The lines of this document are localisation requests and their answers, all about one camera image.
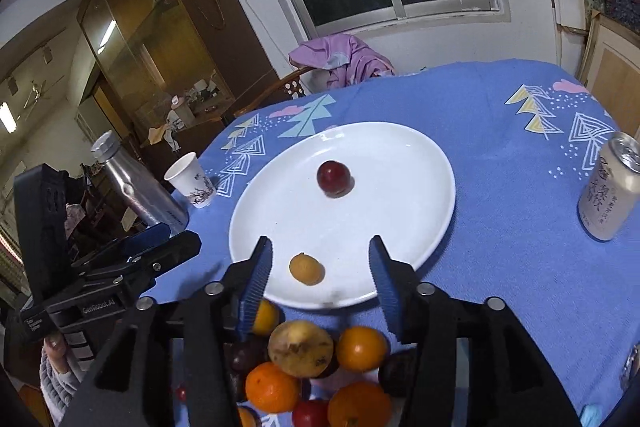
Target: human hand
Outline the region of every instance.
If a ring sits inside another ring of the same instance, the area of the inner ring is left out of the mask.
[[[59,375],[69,372],[69,364],[66,361],[66,343],[62,333],[56,331],[44,338],[44,351],[51,366]]]

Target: can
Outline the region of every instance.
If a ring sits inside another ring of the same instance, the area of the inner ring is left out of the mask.
[[[640,197],[640,144],[616,132],[600,149],[598,162],[578,201],[587,232],[608,241],[622,227]]]

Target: white oval plate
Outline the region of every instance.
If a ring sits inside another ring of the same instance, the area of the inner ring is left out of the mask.
[[[328,198],[318,186],[327,160],[351,171],[345,196]],[[335,127],[283,151],[248,184],[231,217],[231,259],[247,259],[266,235],[273,242],[267,299],[307,310],[351,306],[376,296],[369,240],[380,235],[392,259],[416,269],[442,239],[455,199],[449,160],[424,134],[385,122]],[[289,261],[300,252],[322,263],[321,283],[293,278]]]

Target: table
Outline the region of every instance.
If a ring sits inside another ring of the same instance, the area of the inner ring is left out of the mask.
[[[211,206],[190,208],[188,228],[202,239],[199,256],[160,277],[148,294],[161,302],[186,298],[219,279],[230,262],[231,215],[247,183],[306,136],[359,121],[417,129],[438,143],[453,167],[456,210],[444,240],[418,271],[421,279],[459,299],[503,297],[576,409],[596,403],[608,414],[622,393],[623,363],[640,339],[640,211],[608,243],[582,229],[578,196],[616,126],[555,65],[450,64],[244,115],[200,158],[218,193]],[[399,165],[389,188],[406,182]],[[291,226],[304,226],[304,219]],[[285,312],[330,330],[384,325],[375,299],[338,311]],[[279,424],[289,425],[289,418],[281,415]]]

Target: wooden chair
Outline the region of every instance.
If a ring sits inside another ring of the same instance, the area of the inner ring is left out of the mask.
[[[279,89],[284,90],[291,98],[293,98],[294,93],[296,93],[299,97],[305,96],[305,90],[300,83],[300,76],[313,70],[315,70],[315,68],[312,68],[311,66],[304,66],[299,70],[289,73],[287,76],[281,78],[276,83],[271,84],[271,86],[265,89],[255,100],[253,100],[253,102],[245,105],[242,109],[238,109],[237,111],[235,111],[234,117],[238,118],[239,116],[242,116],[249,111],[257,109],[270,94],[273,94]]]

